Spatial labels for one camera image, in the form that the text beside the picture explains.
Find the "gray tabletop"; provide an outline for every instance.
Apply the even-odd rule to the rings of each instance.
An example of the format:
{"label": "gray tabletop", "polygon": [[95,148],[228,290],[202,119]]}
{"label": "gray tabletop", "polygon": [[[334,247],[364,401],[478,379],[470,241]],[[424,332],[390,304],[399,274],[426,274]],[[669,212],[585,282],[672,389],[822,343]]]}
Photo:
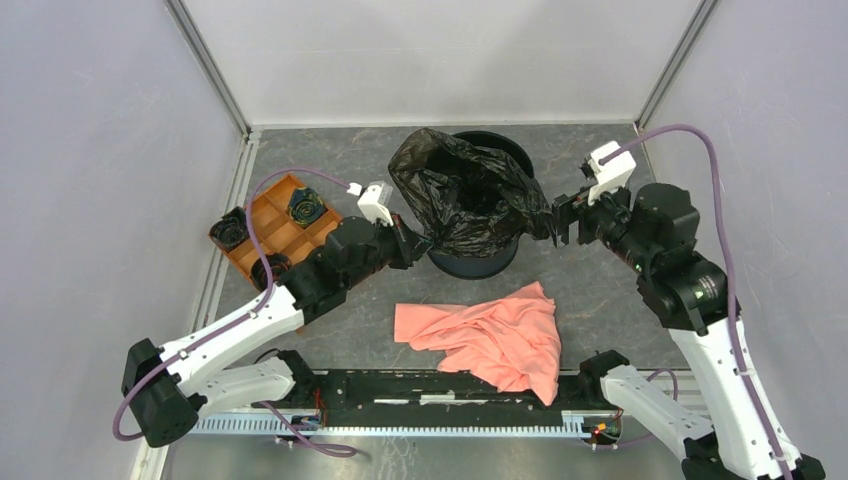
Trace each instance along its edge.
{"label": "gray tabletop", "polygon": [[[490,130],[515,140],[533,159],[536,178],[549,200],[576,192],[585,184],[578,170],[582,159],[610,140],[623,143],[635,136],[630,125],[519,125],[439,127],[456,133]],[[285,166],[320,168],[346,181],[391,182],[386,166],[412,127],[267,130],[262,132],[251,189],[265,176]],[[652,175],[642,150],[635,151],[637,168],[631,187],[650,182]],[[358,214],[353,197],[320,178],[299,176],[343,215]],[[413,227],[409,207],[395,194],[391,207]],[[386,269],[348,293],[347,302],[306,326],[269,341],[272,347],[295,349],[315,369],[434,368],[441,352],[416,352],[393,339],[397,303],[473,305],[504,297],[540,281],[556,301],[562,339],[562,369],[575,369],[595,350],[614,348],[639,368],[686,367],[685,360],[656,317],[636,292],[635,275],[599,242],[554,248],[548,241],[521,240],[512,265],[486,280],[452,278],[426,257],[407,271]],[[218,316],[234,310],[256,291],[229,267]]]}

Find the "orange compartment tray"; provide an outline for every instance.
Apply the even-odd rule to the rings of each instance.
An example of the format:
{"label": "orange compartment tray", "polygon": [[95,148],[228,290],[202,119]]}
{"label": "orange compartment tray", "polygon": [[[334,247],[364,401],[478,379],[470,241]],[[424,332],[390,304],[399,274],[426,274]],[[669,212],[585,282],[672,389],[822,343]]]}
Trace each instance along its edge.
{"label": "orange compartment tray", "polygon": [[[294,222],[287,213],[292,193],[306,185],[292,174],[287,174],[277,183],[256,197],[253,203],[253,228],[266,254],[282,253],[292,265],[302,262],[315,247],[324,245],[327,234],[341,221],[341,215],[326,202],[326,212],[307,228]],[[244,278],[250,279],[250,269],[259,258],[250,239],[226,252],[218,246]]]}

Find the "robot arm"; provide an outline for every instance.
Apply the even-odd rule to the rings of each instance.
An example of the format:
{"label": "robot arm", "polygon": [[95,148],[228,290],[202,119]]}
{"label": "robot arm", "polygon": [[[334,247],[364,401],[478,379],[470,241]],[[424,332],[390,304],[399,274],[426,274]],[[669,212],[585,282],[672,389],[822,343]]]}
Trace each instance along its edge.
{"label": "robot arm", "polygon": [[[689,193],[649,184],[631,208],[625,182],[635,162],[629,153],[600,165],[618,149],[611,142],[582,167],[595,185],[554,203],[562,241],[578,223],[578,243],[600,240],[638,274],[637,289],[683,352],[703,392],[712,425],[647,383],[626,358],[610,351],[580,366],[590,397],[630,412],[681,460],[687,479],[778,479],[781,470],[764,426],[736,368],[729,335],[727,277],[695,251],[700,215]],[[742,353],[753,365],[737,322]],[[774,426],[784,459],[797,479],[821,479],[818,460],[802,455],[780,427],[753,368],[754,388]]]}
{"label": "robot arm", "polygon": [[[386,209],[390,189],[383,182],[371,184],[358,202],[366,218],[342,219],[324,246],[275,280],[260,310],[254,311],[265,292],[179,340],[156,348],[144,339],[130,348],[122,384],[125,396],[163,362],[179,358],[141,387],[129,403],[151,447],[179,439],[201,417],[291,394],[304,380],[299,378],[296,359],[271,358],[257,365],[225,368],[269,339],[341,305],[347,291],[370,275],[386,266],[409,268],[425,253],[426,242]],[[189,345],[199,339],[207,341],[189,352]]]}

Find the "pink cloth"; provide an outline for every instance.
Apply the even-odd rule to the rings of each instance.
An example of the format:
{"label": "pink cloth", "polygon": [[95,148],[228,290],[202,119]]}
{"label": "pink cloth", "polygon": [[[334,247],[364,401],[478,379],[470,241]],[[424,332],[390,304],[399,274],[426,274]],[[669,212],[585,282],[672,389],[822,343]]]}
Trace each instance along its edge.
{"label": "pink cloth", "polygon": [[499,392],[532,389],[550,405],[562,349],[555,308],[539,282],[473,307],[399,303],[395,341],[414,350],[445,350],[439,371],[470,370]]}

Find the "white wall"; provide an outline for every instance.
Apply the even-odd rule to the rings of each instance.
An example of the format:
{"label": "white wall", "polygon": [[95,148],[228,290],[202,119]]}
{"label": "white wall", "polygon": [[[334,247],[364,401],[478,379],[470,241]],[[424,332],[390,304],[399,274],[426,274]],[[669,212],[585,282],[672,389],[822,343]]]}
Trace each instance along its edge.
{"label": "white wall", "polygon": [[697,0],[185,0],[254,125],[634,119]]}
{"label": "white wall", "polygon": [[185,333],[239,135],[161,1],[4,2],[0,65],[0,478],[127,478],[126,352]]}
{"label": "white wall", "polygon": [[[749,343],[783,426],[828,478],[848,457],[848,5],[722,2],[649,127],[716,143]],[[719,259],[709,170],[694,137],[649,144],[656,176],[693,191],[700,248]]]}

